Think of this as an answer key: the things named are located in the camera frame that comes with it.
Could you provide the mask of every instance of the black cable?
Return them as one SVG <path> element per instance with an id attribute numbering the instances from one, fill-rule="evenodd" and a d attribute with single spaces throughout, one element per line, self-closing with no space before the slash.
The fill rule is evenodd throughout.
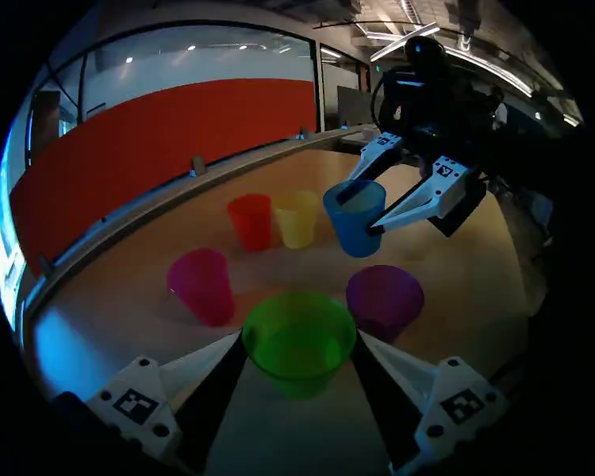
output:
<path id="1" fill-rule="evenodd" d="M 489 383 L 495 386 L 504 376 L 506 376 L 509 372 L 514 371 L 516 368 L 523 366 L 526 361 L 526 354 L 516 355 L 516 357 L 513 357 L 509 361 L 503 363 L 495 372 L 493 372 L 492 376 L 489 377 Z"/>
<path id="2" fill-rule="evenodd" d="M 382 77 L 379 79 L 379 82 L 377 83 L 377 86 L 374 87 L 374 91 L 372 92 L 372 99 L 370 100 L 370 115 L 372 116 L 372 121 L 374 122 L 374 125 L 377 126 L 377 128 L 379 128 L 379 120 L 377 119 L 377 117 L 374 115 L 374 103 L 377 100 L 377 93 L 379 92 L 379 88 L 382 86 L 383 84 L 383 80 L 386 77 L 388 73 L 384 73 L 382 75 Z"/>

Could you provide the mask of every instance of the red wall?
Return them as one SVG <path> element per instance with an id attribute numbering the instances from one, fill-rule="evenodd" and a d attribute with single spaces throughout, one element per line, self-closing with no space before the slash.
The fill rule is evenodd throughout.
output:
<path id="1" fill-rule="evenodd" d="M 228 79 L 158 91 L 92 117 L 49 145 L 11 192 L 20 247 L 59 257 L 91 225 L 138 195 L 206 163 L 314 131 L 313 83 Z"/>

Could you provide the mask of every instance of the glass window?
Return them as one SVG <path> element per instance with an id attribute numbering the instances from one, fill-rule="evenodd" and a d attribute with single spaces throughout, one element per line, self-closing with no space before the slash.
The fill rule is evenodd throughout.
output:
<path id="1" fill-rule="evenodd" d="M 160 29 L 115 41 L 88 57 L 85 117 L 159 90 L 237 78 L 313 81 L 309 42 L 225 26 Z"/>
<path id="2" fill-rule="evenodd" d="M 7 183 L 8 155 L 11 147 L 11 133 L 7 138 L 0 163 L 0 298 L 9 323 L 13 328 L 17 290 L 20 285 L 25 259 L 17 242 Z"/>
<path id="3" fill-rule="evenodd" d="M 329 47 L 320 48 L 324 83 L 324 123 L 326 130 L 337 129 L 340 116 L 337 88 L 359 89 L 359 62 Z"/>
<path id="4" fill-rule="evenodd" d="M 48 79 L 33 95 L 27 138 L 31 163 L 49 144 L 77 125 L 81 65 L 79 59 L 57 71 L 56 77 Z"/>

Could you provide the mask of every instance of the translucent cup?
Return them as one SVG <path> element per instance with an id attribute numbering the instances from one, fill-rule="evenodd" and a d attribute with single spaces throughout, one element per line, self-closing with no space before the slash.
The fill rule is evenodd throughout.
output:
<path id="1" fill-rule="evenodd" d="M 233 318 L 232 287 L 222 253 L 208 248 L 187 253 L 170 266 L 167 285 L 201 322 L 216 327 Z"/>
<path id="2" fill-rule="evenodd" d="M 249 194 L 227 205 L 233 228 L 243 248 L 266 250 L 271 246 L 271 199 L 262 194 Z"/>
<path id="3" fill-rule="evenodd" d="M 419 317 L 425 296 L 410 273 L 378 265 L 353 275 L 346 286 L 346 302 L 358 328 L 390 343 Z"/>
<path id="4" fill-rule="evenodd" d="M 367 226 L 386 207 L 386 189 L 371 180 L 349 180 L 324 195 L 324 207 L 342 249 L 365 258 L 381 246 L 381 235 L 369 236 Z"/>
<path id="5" fill-rule="evenodd" d="M 355 346 L 346 308 L 316 293 L 284 293 L 257 305 L 243 327 L 249 358 L 286 396 L 322 393 Z"/>
<path id="6" fill-rule="evenodd" d="M 275 221 L 287 248 L 305 248 L 313 242 L 317 221 L 317 195 L 307 190 L 273 197 Z"/>

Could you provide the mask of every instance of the purple cup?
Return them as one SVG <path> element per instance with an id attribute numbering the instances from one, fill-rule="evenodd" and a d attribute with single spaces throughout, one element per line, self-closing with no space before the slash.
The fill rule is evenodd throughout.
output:
<path id="1" fill-rule="evenodd" d="M 410 273 L 377 265 L 353 275 L 346 286 L 346 302 L 359 329 L 389 343 L 419 317 L 425 296 Z"/>

